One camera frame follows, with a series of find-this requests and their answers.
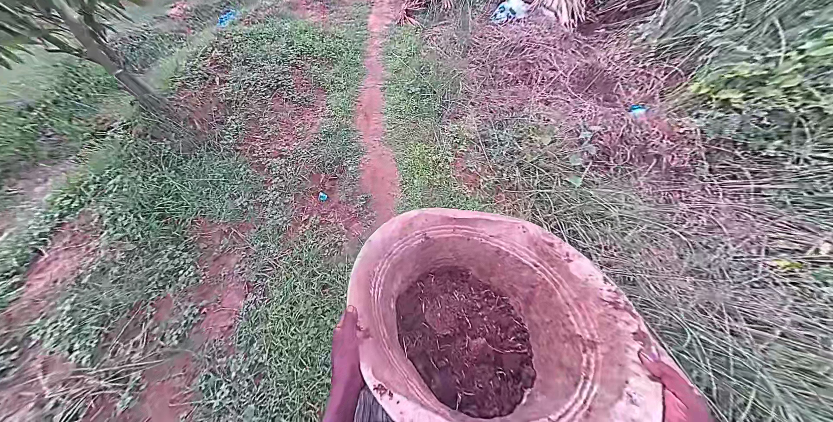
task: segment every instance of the blue plastic bag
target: blue plastic bag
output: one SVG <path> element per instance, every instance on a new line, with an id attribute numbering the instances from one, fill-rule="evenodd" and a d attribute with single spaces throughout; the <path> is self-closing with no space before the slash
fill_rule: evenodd
<path id="1" fill-rule="evenodd" d="M 217 18 L 216 26 L 220 28 L 225 27 L 229 23 L 234 22 L 234 20 L 237 18 L 237 15 L 238 12 L 234 9 L 225 12 L 223 15 Z"/>

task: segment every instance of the finger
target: finger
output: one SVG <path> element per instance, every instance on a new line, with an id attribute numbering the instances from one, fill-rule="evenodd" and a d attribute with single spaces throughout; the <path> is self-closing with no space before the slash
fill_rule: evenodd
<path id="1" fill-rule="evenodd" d="M 359 312 L 356 310 L 356 307 L 353 305 L 348 306 L 348 309 L 341 316 L 341 326 L 348 330 L 359 329 Z"/>
<path id="2" fill-rule="evenodd" d="M 658 356 L 651 356 L 645 352 L 639 351 L 639 360 L 642 362 L 642 366 L 644 366 L 648 373 L 653 375 L 655 378 L 662 379 L 662 375 L 664 374 L 664 369 L 659 364 L 660 360 Z"/>
<path id="3" fill-rule="evenodd" d="M 680 372 L 659 359 L 651 360 L 642 352 L 639 353 L 639 360 L 654 377 L 661 381 L 665 390 L 671 392 L 675 396 L 675 400 L 686 407 L 688 420 L 691 422 L 711 420 L 708 406 L 703 397 L 697 394 L 697 390 L 689 384 Z"/>
<path id="4" fill-rule="evenodd" d="M 688 422 L 688 410 L 682 401 L 680 401 L 674 393 L 669 390 L 662 391 L 664 398 L 665 422 Z"/>

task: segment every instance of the ground cover plant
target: ground cover plant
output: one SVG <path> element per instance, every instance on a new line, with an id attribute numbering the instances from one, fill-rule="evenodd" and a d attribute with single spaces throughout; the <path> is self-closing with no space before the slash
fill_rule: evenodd
<path id="1" fill-rule="evenodd" d="M 564 238 L 718 420 L 833 419 L 830 1 L 587 0 L 573 31 L 491 25 L 501 0 L 398 26 L 392 1 L 131 6 L 108 43 L 164 113 L 75 59 L 1 75 L 4 413 L 320 417 L 380 217 L 370 112 L 396 211 L 488 210 Z M 65 181 L 28 199 L 21 180 L 47 169 Z M 47 367 L 69 377 L 26 386 Z"/>
<path id="2" fill-rule="evenodd" d="M 480 2 L 484 14 L 495 1 Z M 608 1 L 595 11 L 628 0 Z M 462 135 L 456 189 L 478 186 L 498 201 L 491 209 L 543 225 L 596 261 L 719 419 L 825 420 L 830 177 L 819 102 L 829 92 L 818 79 L 830 63 L 829 11 L 823 0 L 768 1 L 666 0 L 624 22 L 598 13 L 603 26 L 617 22 L 596 33 L 580 26 L 587 36 L 474 21 L 462 49 L 449 45 L 462 32 L 446 23 L 415 45 L 393 33 L 388 100 L 407 95 L 414 75 L 397 65 L 397 45 L 446 64 L 424 67 L 435 79 L 468 63 L 451 69 L 464 73 L 461 93 L 422 93 L 446 116 L 433 145 Z M 629 30 L 647 42 L 634 47 Z M 633 104 L 654 113 L 637 119 Z M 399 108 L 386 111 L 389 128 L 401 126 Z"/>

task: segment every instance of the vegetation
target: vegetation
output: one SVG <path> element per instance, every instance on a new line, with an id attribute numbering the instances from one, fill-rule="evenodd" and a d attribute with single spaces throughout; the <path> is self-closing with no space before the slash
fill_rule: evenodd
<path id="1" fill-rule="evenodd" d="M 488 11 L 495 1 L 468 3 Z M 830 170 L 829 3 L 598 1 L 601 23 L 636 30 L 649 59 L 693 73 L 690 86 L 669 88 L 657 105 L 672 107 L 674 124 L 702 131 L 696 142 L 705 144 L 706 158 L 693 160 L 688 181 L 657 182 L 627 167 L 604 170 L 592 163 L 598 148 L 590 140 L 599 128 L 553 118 L 529 95 L 527 105 L 495 102 L 519 111 L 497 116 L 479 103 L 466 108 L 469 92 L 482 88 L 466 79 L 462 95 L 433 99 L 438 113 L 457 115 L 443 120 L 446 130 L 454 121 L 468 124 L 466 158 L 485 196 L 504 200 L 492 208 L 545 226 L 602 267 L 719 419 L 833 417 L 827 319 L 833 219 L 831 178 L 823 174 Z M 476 47 L 455 49 L 438 33 L 447 34 L 439 27 L 424 33 L 430 41 L 417 51 L 424 59 L 444 53 L 452 54 L 444 63 L 463 53 L 472 59 Z M 618 59 L 636 53 L 610 52 Z M 407 69 L 389 66 L 389 88 L 412 79 Z M 442 172 L 432 169 L 424 176 Z"/>

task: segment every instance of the tree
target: tree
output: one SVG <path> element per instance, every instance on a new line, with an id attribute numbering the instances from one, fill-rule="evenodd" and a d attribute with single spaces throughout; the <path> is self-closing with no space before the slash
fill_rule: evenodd
<path id="1" fill-rule="evenodd" d="M 142 105 L 157 100 L 139 76 L 125 70 L 107 42 L 112 19 L 127 18 L 124 3 L 140 0 L 0 0 L 0 65 L 20 62 L 27 45 L 89 59 L 115 76 Z"/>

